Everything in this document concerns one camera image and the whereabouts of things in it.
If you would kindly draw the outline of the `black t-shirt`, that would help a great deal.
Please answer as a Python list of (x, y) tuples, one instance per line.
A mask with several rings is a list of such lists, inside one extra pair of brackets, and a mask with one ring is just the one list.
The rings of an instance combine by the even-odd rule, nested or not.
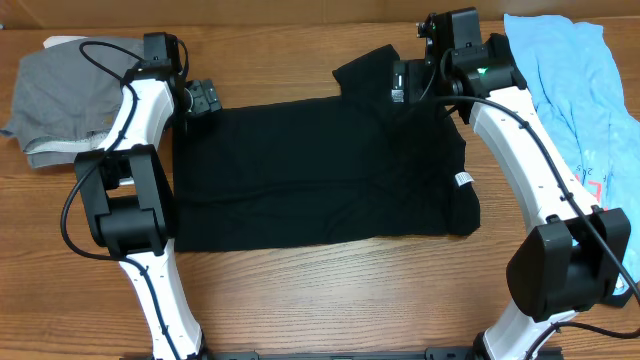
[(180, 252), (467, 236), (480, 204), (442, 109), (391, 100), (391, 46), (334, 71), (336, 97), (224, 109), (174, 132)]

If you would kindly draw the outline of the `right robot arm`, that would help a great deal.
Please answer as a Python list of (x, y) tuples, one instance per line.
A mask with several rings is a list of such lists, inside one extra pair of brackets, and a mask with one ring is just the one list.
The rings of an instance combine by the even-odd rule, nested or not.
[(425, 68), (437, 88), (405, 102), (415, 110), (451, 104), (489, 147), (511, 186), (527, 236), (506, 268), (511, 300), (497, 322), (465, 347), (435, 347), (428, 359), (560, 359), (546, 341), (575, 316), (612, 298), (627, 275), (631, 224), (577, 182), (543, 128), (503, 35), (422, 29)]

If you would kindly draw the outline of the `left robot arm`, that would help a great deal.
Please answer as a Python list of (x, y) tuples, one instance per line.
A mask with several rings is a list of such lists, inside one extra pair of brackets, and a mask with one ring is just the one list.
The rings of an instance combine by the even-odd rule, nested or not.
[(67, 218), (80, 197), (102, 260), (116, 262), (135, 291), (148, 324), (153, 359), (209, 359), (176, 263), (178, 212), (157, 149), (176, 119), (218, 109), (210, 83), (186, 80), (188, 51), (164, 32), (143, 38), (143, 53), (116, 79), (122, 103), (106, 138), (75, 160), (77, 182), (61, 213), (61, 235), (76, 254)]

